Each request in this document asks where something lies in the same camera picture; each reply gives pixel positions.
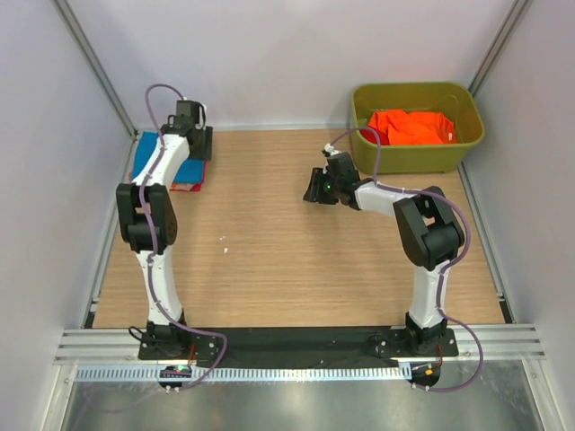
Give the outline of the blue t shirt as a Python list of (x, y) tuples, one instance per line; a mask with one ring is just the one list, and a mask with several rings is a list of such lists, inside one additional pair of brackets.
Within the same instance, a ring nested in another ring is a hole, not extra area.
[[(131, 179), (134, 179), (142, 172), (152, 156), (158, 135), (154, 132), (146, 131), (139, 138), (133, 168), (131, 171)], [(179, 170), (176, 172), (172, 185), (184, 185), (185, 187), (195, 184), (201, 184), (204, 180), (205, 162), (201, 160), (187, 159), (185, 160)]]

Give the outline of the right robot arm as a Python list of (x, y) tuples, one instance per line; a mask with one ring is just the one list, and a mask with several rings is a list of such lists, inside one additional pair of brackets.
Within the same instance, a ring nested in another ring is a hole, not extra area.
[(443, 310), (449, 265), (464, 247), (464, 230), (440, 188), (421, 191), (386, 186), (361, 179), (348, 153), (327, 146), (326, 164), (312, 169), (303, 200), (322, 205), (342, 204), (357, 211), (392, 217), (402, 249), (414, 266), (413, 296), (405, 315), (408, 349), (423, 354), (447, 334)]

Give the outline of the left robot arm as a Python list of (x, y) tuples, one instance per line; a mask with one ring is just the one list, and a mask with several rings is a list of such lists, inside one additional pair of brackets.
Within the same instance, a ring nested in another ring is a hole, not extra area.
[(146, 329), (139, 336), (141, 359), (183, 359), (192, 347), (173, 275), (178, 222), (170, 187), (192, 155), (210, 156), (211, 137), (205, 106), (178, 100), (146, 164), (131, 182), (116, 188), (121, 238), (136, 255), (148, 299)]

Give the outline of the folded pink t shirt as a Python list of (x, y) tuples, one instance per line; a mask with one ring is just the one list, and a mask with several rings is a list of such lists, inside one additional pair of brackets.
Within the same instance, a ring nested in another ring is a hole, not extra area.
[(196, 192), (196, 184), (201, 180), (201, 175), (202, 167), (191, 170), (180, 169), (172, 182), (165, 183), (165, 185), (170, 186), (171, 191)]

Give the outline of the folded magenta t shirt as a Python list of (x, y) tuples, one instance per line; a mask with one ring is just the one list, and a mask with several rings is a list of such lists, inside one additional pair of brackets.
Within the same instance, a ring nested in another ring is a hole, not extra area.
[(203, 162), (201, 180), (196, 184), (196, 191), (202, 190), (202, 187), (203, 187), (205, 180), (207, 178), (208, 166), (209, 166), (208, 162)]

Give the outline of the red t shirt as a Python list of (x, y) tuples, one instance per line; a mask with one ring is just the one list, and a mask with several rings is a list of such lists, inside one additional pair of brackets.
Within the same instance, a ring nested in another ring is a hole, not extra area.
[(373, 128), (363, 128), (360, 131), (360, 134), (366, 139), (369, 143), (374, 145), (381, 145), (384, 142), (382, 138), (382, 134), (377, 129)]

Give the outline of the orange t shirt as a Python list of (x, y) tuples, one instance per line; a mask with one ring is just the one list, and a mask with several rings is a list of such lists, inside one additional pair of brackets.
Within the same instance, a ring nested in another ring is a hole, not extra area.
[(455, 123), (437, 111), (378, 110), (367, 122), (381, 132), (387, 146), (447, 145), (456, 143)]

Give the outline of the olive green plastic bin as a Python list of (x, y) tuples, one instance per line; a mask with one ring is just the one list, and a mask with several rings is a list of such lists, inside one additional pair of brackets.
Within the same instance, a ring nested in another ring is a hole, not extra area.
[(350, 144), (364, 173), (451, 172), (484, 138), (473, 96), (450, 82), (362, 84)]

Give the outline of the left aluminium frame post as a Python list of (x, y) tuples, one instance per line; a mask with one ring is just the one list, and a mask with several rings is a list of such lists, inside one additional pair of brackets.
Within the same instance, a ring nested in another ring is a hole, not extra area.
[(70, 33), (73, 41), (91, 69), (96, 81), (102, 88), (120, 123), (128, 132), (128, 136), (135, 139), (137, 136), (137, 128), (129, 117), (129, 114), (121, 102), (108, 74), (104, 70), (102, 62), (100, 61), (69, 2), (67, 0), (51, 0), (50, 2), (59, 14), (64, 26)]

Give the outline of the aluminium frame post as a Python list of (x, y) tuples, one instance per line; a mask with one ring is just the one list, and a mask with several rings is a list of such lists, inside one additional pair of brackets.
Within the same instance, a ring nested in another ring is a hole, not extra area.
[(64, 26), (70, 33), (73, 41), (91, 69), (96, 81), (102, 88), (120, 123), (128, 132), (128, 136), (135, 139), (137, 136), (137, 128), (129, 117), (129, 114), (121, 102), (108, 74), (104, 70), (102, 62), (100, 61), (69, 2), (67, 0), (51, 0), (50, 2), (59, 14)]
[(482, 62), (468, 86), (468, 91), (472, 96), (476, 96), (481, 90), (491, 70), (495, 67), (504, 48), (507, 46), (514, 31), (532, 3), (532, 0), (515, 0), (512, 2), (485, 56), (483, 57)]

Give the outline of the aluminium front rail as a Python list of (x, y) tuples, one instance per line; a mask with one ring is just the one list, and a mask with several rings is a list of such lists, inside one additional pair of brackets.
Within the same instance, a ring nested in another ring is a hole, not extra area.
[[(543, 344), (532, 324), (476, 324), (471, 327), (488, 360), (545, 358)], [(56, 364), (132, 364), (139, 344), (126, 330), (65, 330), (54, 362)]]

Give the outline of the right aluminium frame post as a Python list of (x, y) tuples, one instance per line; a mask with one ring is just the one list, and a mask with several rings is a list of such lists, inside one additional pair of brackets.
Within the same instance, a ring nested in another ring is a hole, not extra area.
[(483, 57), (482, 62), (468, 86), (468, 91), (472, 96), (476, 96), (481, 90), (491, 70), (495, 67), (504, 48), (507, 46), (514, 31), (532, 3), (532, 0), (515, 0), (512, 2), (485, 56)]

